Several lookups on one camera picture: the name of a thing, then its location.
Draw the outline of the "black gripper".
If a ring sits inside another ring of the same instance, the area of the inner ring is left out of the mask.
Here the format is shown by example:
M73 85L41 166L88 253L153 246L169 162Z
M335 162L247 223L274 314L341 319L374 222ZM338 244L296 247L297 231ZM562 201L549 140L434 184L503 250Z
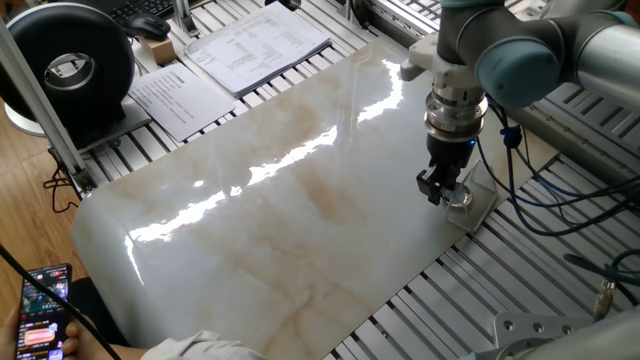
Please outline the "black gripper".
M420 171L416 181L419 191L430 203L439 205L442 195L456 190L457 178L461 170L467 167L475 144L475 140L447 142L432 135L427 136L426 145L431 156L429 166L434 168ZM442 190L441 174L437 168L450 170L442 177Z

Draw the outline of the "person's right hand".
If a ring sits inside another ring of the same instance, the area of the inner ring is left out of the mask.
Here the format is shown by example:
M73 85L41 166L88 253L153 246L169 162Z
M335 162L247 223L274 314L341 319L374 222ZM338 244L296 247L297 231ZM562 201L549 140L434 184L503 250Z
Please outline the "person's right hand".
M65 360L109 360L112 356L80 322L70 322L65 330L67 339L62 351Z

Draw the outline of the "person's left hand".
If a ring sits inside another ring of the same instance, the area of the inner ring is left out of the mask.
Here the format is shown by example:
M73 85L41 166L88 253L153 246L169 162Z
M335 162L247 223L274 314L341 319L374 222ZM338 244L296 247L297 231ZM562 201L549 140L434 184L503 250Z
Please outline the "person's left hand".
M19 310L18 306L14 307L1 324L1 360L15 360Z

